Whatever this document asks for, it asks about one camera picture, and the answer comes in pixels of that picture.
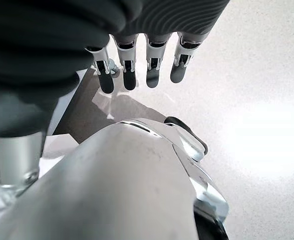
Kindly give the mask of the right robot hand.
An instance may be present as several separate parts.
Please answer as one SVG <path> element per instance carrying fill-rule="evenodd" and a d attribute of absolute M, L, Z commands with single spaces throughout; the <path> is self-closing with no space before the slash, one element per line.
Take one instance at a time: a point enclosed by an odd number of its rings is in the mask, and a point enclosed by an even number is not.
<path fill-rule="evenodd" d="M 39 160 L 60 97 L 94 67 L 114 89 L 106 46 L 115 40 L 124 86 L 133 90 L 138 34 L 147 41 L 147 76 L 157 86 L 165 46 L 179 34 L 170 78 L 182 81 L 225 0 L 0 0 L 0 192 L 20 195 L 39 176 Z"/>

